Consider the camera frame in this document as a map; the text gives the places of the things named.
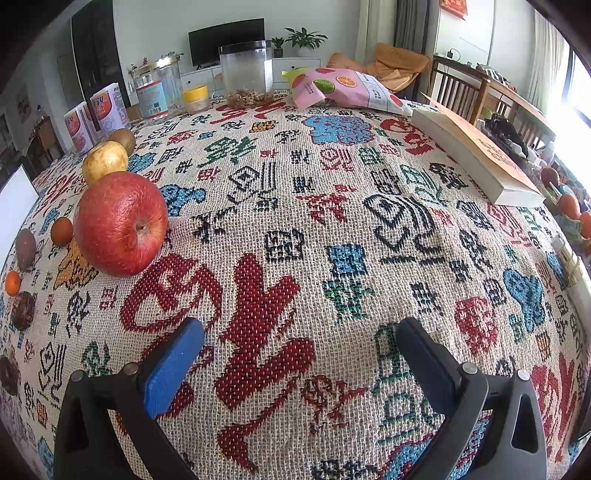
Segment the plastic bag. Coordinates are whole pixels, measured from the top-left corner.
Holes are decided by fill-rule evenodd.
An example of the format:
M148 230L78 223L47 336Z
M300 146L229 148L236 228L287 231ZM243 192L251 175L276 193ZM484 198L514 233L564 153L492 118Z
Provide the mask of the plastic bag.
M291 83L291 95L299 109L319 102L343 107L374 108L411 116L412 109L378 82L375 77L348 69L294 69L283 72Z

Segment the white plant pot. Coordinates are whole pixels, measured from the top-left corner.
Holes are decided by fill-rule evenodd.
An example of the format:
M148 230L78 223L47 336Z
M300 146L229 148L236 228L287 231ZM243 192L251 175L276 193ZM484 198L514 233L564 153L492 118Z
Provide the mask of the white plant pot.
M314 50L312 50L310 47L300 47L297 51L297 55L299 57L313 57Z

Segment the television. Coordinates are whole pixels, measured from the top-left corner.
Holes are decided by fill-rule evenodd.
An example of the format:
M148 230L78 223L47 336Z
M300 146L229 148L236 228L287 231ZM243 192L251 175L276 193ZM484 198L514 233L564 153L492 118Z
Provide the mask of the television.
M264 18L224 23L189 32L193 66L219 63L219 47L257 40L265 40Z

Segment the green plant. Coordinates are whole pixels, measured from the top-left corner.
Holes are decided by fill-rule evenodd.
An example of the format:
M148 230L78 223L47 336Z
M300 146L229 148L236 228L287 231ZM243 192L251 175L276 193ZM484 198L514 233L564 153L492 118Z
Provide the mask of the green plant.
M271 41L275 44L275 48L281 48L285 39L283 37L275 37Z
M291 35L287 37L287 40L291 40L291 46L295 47L310 47L312 49L320 47L320 44L328 39L326 35L317 35L318 32L308 33L304 27L301 31L294 30L293 28L286 28L287 31L291 32Z

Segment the tablecloth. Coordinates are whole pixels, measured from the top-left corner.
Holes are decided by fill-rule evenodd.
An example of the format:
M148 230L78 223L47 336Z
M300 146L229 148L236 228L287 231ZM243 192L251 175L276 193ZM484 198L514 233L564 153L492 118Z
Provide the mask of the tablecloth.
M531 372L548 477L567 469L588 351L546 208L490 204L407 118L380 111L298 111L279 96L133 132L128 169L168 207L152 264L113 278L75 240L52 245L53 220L73 219L86 188L83 158L69 154L34 182L40 199L25 226L37 256L21 289L36 304L25 332L0 295L0 352L21 375L18 395L0 388L0 417L40 478L53 475L70 374L141 360L187 315L203 322L205 346L158 422L202 480L402 478L443 421L398 351L396 323L408 316L460 362ZM3 284L15 268L13 249Z

